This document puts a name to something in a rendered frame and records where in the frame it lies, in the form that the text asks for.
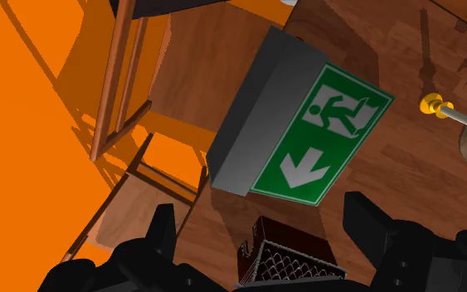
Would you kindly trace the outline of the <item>wooden table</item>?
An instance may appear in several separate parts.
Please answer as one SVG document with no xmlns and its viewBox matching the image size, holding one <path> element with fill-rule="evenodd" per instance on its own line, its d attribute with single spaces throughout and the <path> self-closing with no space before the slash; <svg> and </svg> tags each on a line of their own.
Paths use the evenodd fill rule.
<svg viewBox="0 0 467 292">
<path fill-rule="evenodd" d="M 170 15 L 154 110 L 217 131 L 268 28 L 225 2 Z M 369 283 L 372 265 L 342 228 L 347 191 L 444 237 L 467 229 L 460 125 L 419 110 L 424 94 L 439 92 L 467 114 L 467 25 L 430 0 L 299 0 L 285 30 L 395 102 L 317 207 L 206 188 L 182 230 L 176 262 L 232 287 L 237 248 L 265 215 L 326 237 L 348 277 Z"/>
</svg>

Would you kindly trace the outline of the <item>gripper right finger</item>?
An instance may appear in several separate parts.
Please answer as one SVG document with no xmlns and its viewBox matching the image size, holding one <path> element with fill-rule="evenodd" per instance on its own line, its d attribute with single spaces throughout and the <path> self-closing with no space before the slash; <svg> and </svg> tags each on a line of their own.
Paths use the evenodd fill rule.
<svg viewBox="0 0 467 292">
<path fill-rule="evenodd" d="M 343 229 L 376 269 L 372 292 L 467 292 L 467 230 L 445 239 L 361 192 L 344 194 Z"/>
</svg>

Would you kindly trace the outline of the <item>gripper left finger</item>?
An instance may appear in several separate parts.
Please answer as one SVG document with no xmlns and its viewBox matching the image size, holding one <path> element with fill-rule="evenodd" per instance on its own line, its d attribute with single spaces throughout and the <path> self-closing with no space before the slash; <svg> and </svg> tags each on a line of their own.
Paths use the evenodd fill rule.
<svg viewBox="0 0 467 292">
<path fill-rule="evenodd" d="M 174 264 L 176 244 L 173 204 L 160 204 L 145 236 L 118 244 L 100 266 L 88 259 L 56 265 L 37 292 L 227 292 L 189 264 Z"/>
</svg>

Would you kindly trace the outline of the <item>dark red mesh basket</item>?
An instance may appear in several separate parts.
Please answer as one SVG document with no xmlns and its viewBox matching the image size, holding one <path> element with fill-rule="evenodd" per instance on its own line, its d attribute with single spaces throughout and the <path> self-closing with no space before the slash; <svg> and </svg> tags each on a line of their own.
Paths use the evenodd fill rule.
<svg viewBox="0 0 467 292">
<path fill-rule="evenodd" d="M 327 240 L 261 216 L 252 227 L 253 242 L 237 250 L 239 285 L 272 280 L 330 277 L 347 272 L 335 260 Z"/>
</svg>

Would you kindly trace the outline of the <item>green exit sign box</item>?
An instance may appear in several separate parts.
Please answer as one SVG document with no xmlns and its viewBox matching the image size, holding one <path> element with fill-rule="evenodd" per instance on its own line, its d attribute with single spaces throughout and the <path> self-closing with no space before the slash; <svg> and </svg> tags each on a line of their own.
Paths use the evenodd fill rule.
<svg viewBox="0 0 467 292">
<path fill-rule="evenodd" d="M 317 206 L 393 101 L 271 27 L 207 152 L 211 185 Z"/>
</svg>

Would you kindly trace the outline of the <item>yellow handled screwdriver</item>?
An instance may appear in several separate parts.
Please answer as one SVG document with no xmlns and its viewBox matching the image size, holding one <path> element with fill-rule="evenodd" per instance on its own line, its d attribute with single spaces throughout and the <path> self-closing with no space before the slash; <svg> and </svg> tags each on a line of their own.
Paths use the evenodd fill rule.
<svg viewBox="0 0 467 292">
<path fill-rule="evenodd" d="M 467 115 L 455 110 L 452 103 L 444 101 L 437 93 L 430 93 L 421 99 L 420 111 L 424 114 L 434 114 L 439 119 L 451 118 L 467 126 Z"/>
</svg>

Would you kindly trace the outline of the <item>wooden chair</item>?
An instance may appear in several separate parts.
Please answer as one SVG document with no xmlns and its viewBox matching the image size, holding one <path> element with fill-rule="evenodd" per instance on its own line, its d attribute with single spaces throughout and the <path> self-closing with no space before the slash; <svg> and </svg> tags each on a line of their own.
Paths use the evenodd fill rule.
<svg viewBox="0 0 467 292">
<path fill-rule="evenodd" d="M 92 139 L 90 148 L 91 161 L 95 161 L 103 153 L 112 148 L 123 136 L 134 129 L 136 124 L 151 109 L 152 102 L 145 100 L 130 117 L 127 116 L 148 19 L 171 12 L 179 12 L 226 1 L 228 0 L 109 0 L 114 14 L 114 30 L 110 42 L 104 84 L 102 86 L 95 122 L 94 138 Z M 137 19 L 139 24 L 134 37 L 134 45 L 124 84 L 124 93 L 120 101 L 114 132 L 109 134 L 110 119 L 114 108 L 114 100 L 118 89 L 130 24 L 134 19 Z"/>
</svg>

